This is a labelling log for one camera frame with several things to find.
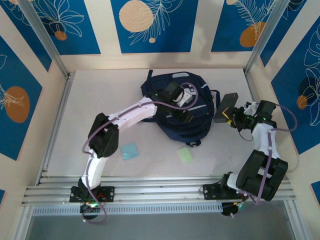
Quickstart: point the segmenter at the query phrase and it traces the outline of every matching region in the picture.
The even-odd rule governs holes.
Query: backpack
[[[176,72],[157,76],[152,76],[152,72],[153,70],[149,70],[148,77],[141,86],[143,96],[150,92],[165,89],[172,81],[179,85],[188,82],[196,87],[198,100],[192,108],[188,109],[193,115],[192,120],[188,123],[182,123],[172,115],[163,112],[157,112],[152,118],[146,118],[143,122],[156,122],[170,139],[186,143],[190,147],[199,146],[201,144],[200,139],[208,134],[215,115],[212,92],[216,93],[216,108],[218,108],[220,105],[219,91],[210,90],[202,77],[190,72]]]

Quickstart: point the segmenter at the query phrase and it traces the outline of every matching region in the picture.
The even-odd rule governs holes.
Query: white table surface
[[[242,69],[155,69],[153,75],[188,71],[200,75],[212,90],[237,92],[236,106],[251,101]],[[75,74],[61,125],[48,165],[48,176],[81,176],[88,156],[81,148],[97,114],[118,112],[142,98],[140,86],[148,69],[79,70]],[[250,139],[250,132],[242,132]],[[135,143],[139,156],[123,160],[120,147]],[[186,147],[170,140],[155,123],[140,122],[119,136],[119,148],[108,159],[103,176],[217,176],[238,172],[254,142],[239,136],[226,123],[212,122],[210,132],[199,147],[188,147],[193,161],[183,163],[177,150]]]

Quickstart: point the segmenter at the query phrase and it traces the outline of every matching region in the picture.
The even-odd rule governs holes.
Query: sticky note
[[[123,145],[121,147],[121,153],[122,153],[123,160],[129,160],[139,156],[137,146],[134,142],[129,143],[127,145]]]
[[[179,149],[177,152],[184,164],[190,163],[194,160],[194,158],[191,156],[191,153],[189,152],[189,149],[186,147]]]

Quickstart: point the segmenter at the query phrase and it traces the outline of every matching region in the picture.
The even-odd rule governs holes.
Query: gray floor
[[[103,225],[79,216],[32,217],[27,240],[291,240],[285,206],[272,201],[231,217],[220,213],[110,215]]]

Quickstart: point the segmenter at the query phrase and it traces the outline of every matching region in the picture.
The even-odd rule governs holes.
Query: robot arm
[[[88,137],[91,157],[83,176],[78,181],[78,186],[71,188],[70,202],[88,204],[93,201],[89,192],[98,199],[97,196],[101,195],[104,188],[108,188],[100,186],[101,175],[108,157],[114,154],[118,148],[119,133],[159,112],[170,113],[179,121],[188,123],[192,119],[192,115],[186,110],[186,107],[181,108],[181,106],[191,101],[192,91],[192,89],[184,89],[172,82],[167,88],[147,94],[139,102],[120,112],[109,116],[105,116],[103,113],[98,114]],[[275,131],[271,131],[270,135],[273,143],[272,151],[269,146],[270,130],[277,127],[277,124],[272,121],[272,112],[276,106],[272,102],[261,101],[259,105],[253,102],[247,103],[245,107],[236,108],[234,106],[237,99],[238,94],[236,93],[226,94],[213,120],[216,123],[228,123],[239,132],[242,129],[251,130],[254,151],[239,174],[229,172],[222,177],[220,182],[204,185],[203,190],[207,193],[211,192],[211,196],[213,196],[209,197],[210,195],[206,194],[205,199],[234,200],[238,199],[240,192],[258,196],[263,185],[261,198],[270,201],[288,169],[288,164],[280,159],[277,152]],[[270,167],[267,167],[265,184],[262,184],[263,174],[269,161],[269,153],[271,153],[271,164]]]
[[[194,102],[182,107],[192,100],[193,92],[196,93]],[[104,192],[104,187],[100,186],[102,171],[108,158],[118,149],[120,133],[157,113],[170,113],[177,120],[188,123],[193,116],[187,108],[192,107],[196,100],[196,89],[183,88],[171,82],[165,89],[148,93],[139,102],[120,112],[109,116],[98,114],[88,136],[90,157],[78,186],[71,188],[69,201],[90,203],[93,198],[88,189],[95,197]]]
[[[214,120],[218,123],[227,122],[238,132],[249,129],[254,139],[254,150],[239,174],[225,174],[225,184],[221,187],[225,191],[232,189],[255,196],[259,195],[262,188],[261,198],[270,201],[288,169],[288,163],[280,159],[276,148],[274,129],[277,128],[277,124],[272,121],[272,112],[276,105],[263,100],[259,104],[247,102],[245,107],[236,108],[234,105],[237,99],[236,93],[226,94],[221,101],[222,108],[217,110]]]

